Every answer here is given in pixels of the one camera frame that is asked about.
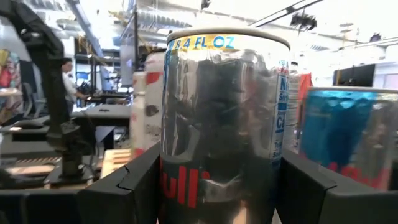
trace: red bull can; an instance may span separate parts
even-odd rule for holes
[[[271,223],[289,48],[249,28],[169,36],[159,223]]]
[[[335,172],[388,190],[396,162],[398,91],[311,88],[300,154]]]

